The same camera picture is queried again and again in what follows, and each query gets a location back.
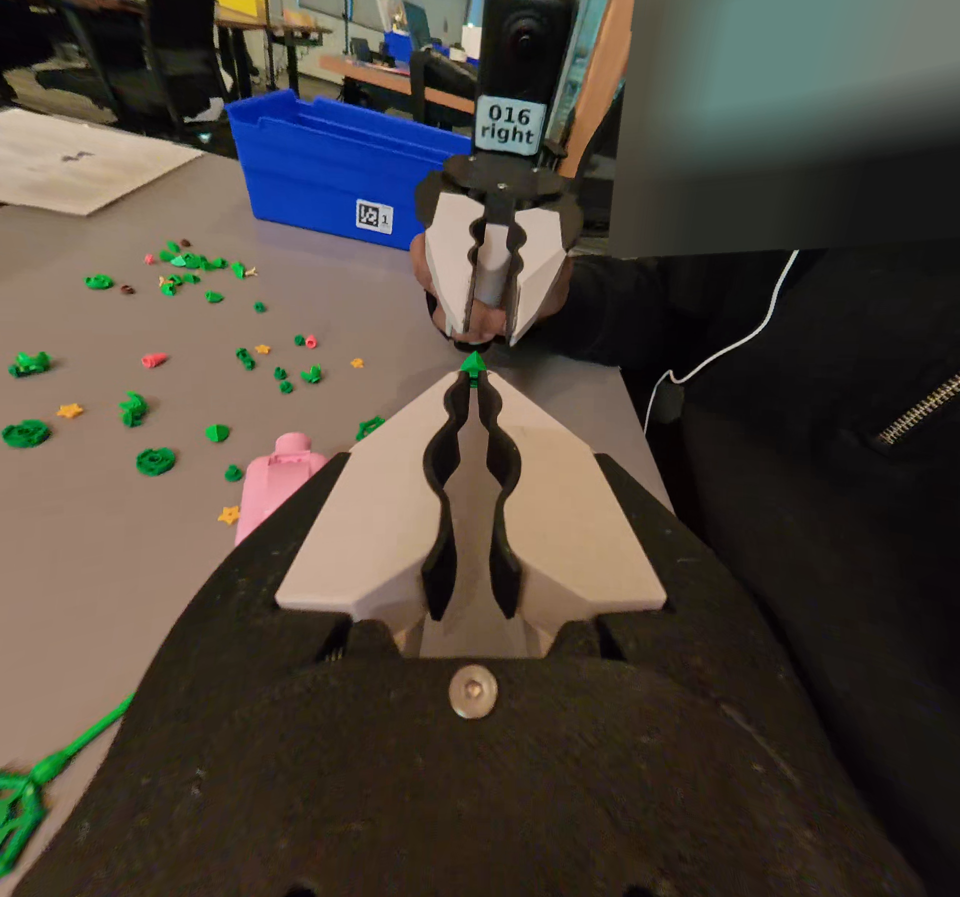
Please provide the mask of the blue plastic bin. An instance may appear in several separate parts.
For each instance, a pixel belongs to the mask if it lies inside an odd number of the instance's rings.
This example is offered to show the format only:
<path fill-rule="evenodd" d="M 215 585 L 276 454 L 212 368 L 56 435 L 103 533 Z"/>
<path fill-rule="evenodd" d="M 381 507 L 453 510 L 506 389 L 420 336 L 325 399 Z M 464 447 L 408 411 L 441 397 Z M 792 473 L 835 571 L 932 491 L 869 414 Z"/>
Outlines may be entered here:
<path fill-rule="evenodd" d="M 226 106 L 257 219 L 406 251 L 415 189 L 471 139 L 291 89 Z"/>

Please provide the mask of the person's right hand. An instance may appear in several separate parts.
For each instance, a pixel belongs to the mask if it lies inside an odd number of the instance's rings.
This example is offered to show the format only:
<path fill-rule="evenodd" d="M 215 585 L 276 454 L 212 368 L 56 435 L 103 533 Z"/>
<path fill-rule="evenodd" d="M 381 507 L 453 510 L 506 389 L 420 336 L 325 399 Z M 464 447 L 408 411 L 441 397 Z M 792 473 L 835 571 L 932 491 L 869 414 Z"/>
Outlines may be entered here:
<path fill-rule="evenodd" d="M 427 296 L 431 321 L 442 336 L 469 348 L 486 345 L 498 339 L 506 339 L 508 317 L 505 303 L 494 306 L 481 301 L 474 301 L 469 318 L 470 327 L 465 331 L 458 331 L 448 323 L 446 313 L 441 306 L 439 297 L 436 295 L 436 288 L 428 268 L 426 239 L 423 233 L 416 235 L 412 240 L 409 256 L 414 278 Z M 570 295 L 572 267 L 572 257 L 567 256 L 557 279 L 554 280 L 550 291 L 540 306 L 536 321 L 557 315 L 567 303 Z"/>

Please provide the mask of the black office chair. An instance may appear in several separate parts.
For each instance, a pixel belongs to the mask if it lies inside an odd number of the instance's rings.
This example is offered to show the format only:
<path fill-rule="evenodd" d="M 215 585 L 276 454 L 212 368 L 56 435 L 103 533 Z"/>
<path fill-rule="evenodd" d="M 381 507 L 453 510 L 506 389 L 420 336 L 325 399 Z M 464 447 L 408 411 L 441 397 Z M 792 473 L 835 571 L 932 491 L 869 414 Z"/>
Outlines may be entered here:
<path fill-rule="evenodd" d="M 145 0 L 136 9 L 60 3 L 84 67 L 36 74 L 46 91 L 90 100 L 122 129 L 192 137 L 228 92 L 214 44 L 215 0 Z"/>

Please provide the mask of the person's black jacket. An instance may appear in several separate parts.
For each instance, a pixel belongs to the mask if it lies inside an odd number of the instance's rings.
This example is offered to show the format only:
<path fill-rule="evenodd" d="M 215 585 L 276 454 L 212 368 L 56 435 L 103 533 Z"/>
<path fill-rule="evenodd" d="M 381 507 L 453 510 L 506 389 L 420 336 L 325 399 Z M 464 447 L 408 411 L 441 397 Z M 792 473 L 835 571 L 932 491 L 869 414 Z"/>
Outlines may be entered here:
<path fill-rule="evenodd" d="M 666 258 L 707 540 L 861 791 L 958 895 L 958 239 Z"/>

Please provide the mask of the wooden desk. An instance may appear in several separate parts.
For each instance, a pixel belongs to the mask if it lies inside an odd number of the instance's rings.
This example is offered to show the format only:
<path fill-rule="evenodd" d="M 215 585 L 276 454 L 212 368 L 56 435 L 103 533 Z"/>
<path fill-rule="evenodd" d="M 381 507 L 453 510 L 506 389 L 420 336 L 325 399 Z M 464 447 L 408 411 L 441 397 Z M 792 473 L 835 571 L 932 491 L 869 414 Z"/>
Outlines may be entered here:
<path fill-rule="evenodd" d="M 330 28 L 310 19 L 295 18 L 291 12 L 284 12 L 278 23 L 271 23 L 264 16 L 245 14 L 217 4 L 214 16 L 217 51 L 222 69 L 230 81 L 227 102 L 248 99 L 254 92 L 253 62 L 246 42 L 247 34 L 260 33 L 264 37 L 268 65 L 266 90 L 272 92 L 280 88 L 274 63 L 274 48 L 280 47 L 286 56 L 287 88 L 299 97 L 300 50 L 318 48 L 325 37 L 332 33 Z"/>
<path fill-rule="evenodd" d="M 343 79 L 352 80 L 359 84 L 378 87 L 393 94 L 412 97 L 413 89 L 409 74 L 388 68 L 382 68 L 372 63 L 357 62 L 354 59 L 336 54 L 323 53 L 318 57 L 318 66 L 331 75 L 339 75 Z M 474 113 L 474 100 L 440 90 L 435 87 L 424 87 L 424 100 L 436 106 L 442 106 L 461 113 Z"/>

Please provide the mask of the printed paper sheet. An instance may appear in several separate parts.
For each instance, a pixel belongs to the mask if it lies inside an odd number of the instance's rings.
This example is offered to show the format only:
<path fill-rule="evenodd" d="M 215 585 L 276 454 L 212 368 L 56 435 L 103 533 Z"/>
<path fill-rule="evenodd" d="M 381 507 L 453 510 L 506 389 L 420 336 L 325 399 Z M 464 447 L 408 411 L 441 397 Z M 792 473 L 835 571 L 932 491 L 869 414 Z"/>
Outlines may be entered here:
<path fill-rule="evenodd" d="M 203 151 L 23 109 L 1 112 L 1 202 L 88 217 Z"/>

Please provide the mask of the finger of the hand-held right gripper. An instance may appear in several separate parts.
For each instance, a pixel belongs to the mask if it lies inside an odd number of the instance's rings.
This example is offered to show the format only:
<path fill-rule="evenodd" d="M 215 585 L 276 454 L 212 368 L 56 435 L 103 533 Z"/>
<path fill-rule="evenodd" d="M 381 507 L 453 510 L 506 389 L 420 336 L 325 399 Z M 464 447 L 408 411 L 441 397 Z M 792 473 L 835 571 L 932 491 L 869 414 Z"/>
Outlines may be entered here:
<path fill-rule="evenodd" d="M 568 253 L 557 211 L 541 207 L 525 209 L 516 215 L 514 222 L 523 240 L 515 249 L 515 269 L 505 298 L 505 341 L 509 346 L 516 346 L 537 321 Z"/>
<path fill-rule="evenodd" d="M 474 226 L 481 204 L 456 192 L 440 192 L 434 216 L 425 232 L 426 261 L 442 308 L 447 337 L 462 335 L 469 325 L 474 301 Z"/>

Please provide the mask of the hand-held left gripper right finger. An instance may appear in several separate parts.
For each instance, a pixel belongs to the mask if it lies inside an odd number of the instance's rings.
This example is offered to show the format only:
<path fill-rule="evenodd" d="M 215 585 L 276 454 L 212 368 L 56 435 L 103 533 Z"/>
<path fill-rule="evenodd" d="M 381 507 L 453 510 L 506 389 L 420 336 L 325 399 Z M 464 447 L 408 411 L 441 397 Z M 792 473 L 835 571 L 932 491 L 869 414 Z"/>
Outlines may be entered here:
<path fill-rule="evenodd" d="M 656 612 L 666 590 L 593 449 L 496 374 L 477 378 L 486 468 L 500 485 L 491 590 L 544 657 L 562 628 Z"/>

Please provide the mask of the scattered small green toy pieces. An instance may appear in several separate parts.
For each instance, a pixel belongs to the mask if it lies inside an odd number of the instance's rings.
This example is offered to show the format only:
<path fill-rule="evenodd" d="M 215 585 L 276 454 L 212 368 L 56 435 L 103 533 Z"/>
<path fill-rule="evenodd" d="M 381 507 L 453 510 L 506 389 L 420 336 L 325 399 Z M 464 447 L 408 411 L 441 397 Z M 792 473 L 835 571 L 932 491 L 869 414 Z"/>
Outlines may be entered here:
<path fill-rule="evenodd" d="M 210 273 L 211 271 L 226 270 L 227 268 L 238 280 L 245 280 L 243 277 L 246 265 L 239 261 L 227 261 L 225 258 L 208 258 L 190 250 L 184 250 L 179 243 L 167 241 L 164 248 L 160 249 L 154 255 L 157 261 L 168 267 L 176 268 L 176 272 L 161 275 L 159 278 L 159 291 L 168 297 L 177 296 L 179 290 L 186 285 L 199 286 L 204 282 L 201 275 L 196 273 L 198 270 Z M 203 292 L 203 298 L 206 303 L 212 305 L 220 304 L 224 301 L 224 294 L 219 291 L 207 289 Z M 294 336 L 294 345 L 306 348 L 304 341 L 306 335 L 297 334 Z M 257 367 L 255 350 L 251 352 L 247 348 L 238 348 L 234 351 L 234 356 L 241 363 L 247 372 L 251 372 Z M 48 373 L 53 368 L 53 360 L 46 351 L 39 351 L 36 354 L 30 354 L 20 351 L 16 354 L 13 361 L 7 367 L 7 373 L 14 379 L 28 379 L 33 376 Z M 299 373 L 301 379 L 308 385 L 316 385 L 324 378 L 323 369 L 320 365 L 312 365 L 307 370 Z M 275 366 L 272 372 L 273 379 L 277 382 L 279 392 L 283 394 L 292 393 L 294 383 L 291 376 L 282 366 Z M 144 419 L 150 412 L 150 404 L 147 399 L 137 391 L 127 391 L 125 399 L 118 402 L 119 419 L 127 428 L 138 428 L 143 424 Z M 225 424 L 211 424 L 204 430 L 205 438 L 211 443 L 225 442 L 230 435 L 230 429 Z M 224 479 L 229 483 L 238 483 L 243 480 L 245 471 L 236 464 L 231 464 L 224 471 Z"/>

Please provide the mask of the person's right forearm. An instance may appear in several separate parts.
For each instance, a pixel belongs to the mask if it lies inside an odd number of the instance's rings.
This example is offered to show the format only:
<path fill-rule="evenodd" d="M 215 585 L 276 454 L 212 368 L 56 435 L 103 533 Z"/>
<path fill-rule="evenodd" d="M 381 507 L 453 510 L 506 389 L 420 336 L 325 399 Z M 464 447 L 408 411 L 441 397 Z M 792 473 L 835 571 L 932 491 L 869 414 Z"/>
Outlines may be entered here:
<path fill-rule="evenodd" d="M 665 265 L 610 255 L 572 261 L 567 301 L 531 328 L 527 340 L 534 348 L 653 378 L 678 363 L 680 318 Z"/>

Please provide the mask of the wooden board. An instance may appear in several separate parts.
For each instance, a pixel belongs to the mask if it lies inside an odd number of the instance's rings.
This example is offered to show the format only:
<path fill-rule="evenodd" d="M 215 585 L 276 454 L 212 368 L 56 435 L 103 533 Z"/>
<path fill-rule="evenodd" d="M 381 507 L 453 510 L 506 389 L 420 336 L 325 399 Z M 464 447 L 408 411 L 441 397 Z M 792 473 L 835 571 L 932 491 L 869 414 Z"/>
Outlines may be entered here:
<path fill-rule="evenodd" d="M 590 159 L 589 144 L 625 78 L 632 37 L 635 0 L 607 0 L 594 47 L 573 105 L 558 173 L 572 180 Z"/>

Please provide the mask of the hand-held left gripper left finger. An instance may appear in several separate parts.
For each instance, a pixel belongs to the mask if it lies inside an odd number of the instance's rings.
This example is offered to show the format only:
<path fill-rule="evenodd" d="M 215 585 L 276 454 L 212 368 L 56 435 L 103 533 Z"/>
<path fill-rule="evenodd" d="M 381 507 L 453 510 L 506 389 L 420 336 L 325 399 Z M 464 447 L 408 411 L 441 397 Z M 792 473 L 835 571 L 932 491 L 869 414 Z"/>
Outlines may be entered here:
<path fill-rule="evenodd" d="M 453 596 L 458 554 L 446 484 L 460 464 L 470 378 L 437 381 L 356 443 L 277 591 L 278 607 L 385 625 L 419 653 Z"/>

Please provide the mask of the green toy vine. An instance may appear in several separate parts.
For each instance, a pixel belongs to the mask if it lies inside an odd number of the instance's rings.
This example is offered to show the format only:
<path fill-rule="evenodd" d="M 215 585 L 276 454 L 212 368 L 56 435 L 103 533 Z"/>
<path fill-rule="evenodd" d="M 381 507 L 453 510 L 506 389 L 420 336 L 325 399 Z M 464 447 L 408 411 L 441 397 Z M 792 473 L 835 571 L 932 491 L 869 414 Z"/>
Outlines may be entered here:
<path fill-rule="evenodd" d="M 44 791 L 74 759 L 119 723 L 133 700 L 129 694 L 65 747 L 39 760 L 28 770 L 1 770 L 1 877 L 13 872 L 23 852 L 48 814 Z"/>

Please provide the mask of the pink toy brick pot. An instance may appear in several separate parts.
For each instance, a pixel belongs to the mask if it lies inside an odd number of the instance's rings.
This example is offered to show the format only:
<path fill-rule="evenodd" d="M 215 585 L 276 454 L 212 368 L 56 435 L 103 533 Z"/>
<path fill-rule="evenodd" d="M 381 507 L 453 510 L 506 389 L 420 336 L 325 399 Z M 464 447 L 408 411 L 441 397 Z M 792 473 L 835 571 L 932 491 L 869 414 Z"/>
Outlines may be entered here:
<path fill-rule="evenodd" d="M 236 522 L 234 546 L 240 545 L 297 490 L 329 462 L 313 450 L 311 439 L 301 432 L 279 436 L 271 453 L 250 462 Z"/>

